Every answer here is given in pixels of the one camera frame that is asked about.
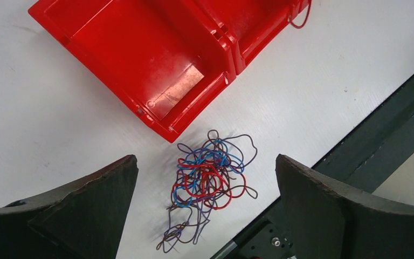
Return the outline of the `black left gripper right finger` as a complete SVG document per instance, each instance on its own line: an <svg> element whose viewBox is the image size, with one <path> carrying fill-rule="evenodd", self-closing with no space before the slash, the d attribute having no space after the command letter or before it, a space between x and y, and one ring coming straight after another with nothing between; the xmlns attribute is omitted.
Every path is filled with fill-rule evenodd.
<svg viewBox="0 0 414 259"><path fill-rule="evenodd" d="M282 154L275 173L297 258L414 258L414 206Z"/></svg>

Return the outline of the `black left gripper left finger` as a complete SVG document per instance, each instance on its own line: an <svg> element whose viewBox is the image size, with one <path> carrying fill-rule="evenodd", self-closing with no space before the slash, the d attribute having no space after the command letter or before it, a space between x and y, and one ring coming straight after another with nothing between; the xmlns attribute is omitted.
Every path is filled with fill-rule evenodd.
<svg viewBox="0 0 414 259"><path fill-rule="evenodd" d="M115 258L138 172L127 155L0 207L0 258Z"/></svg>

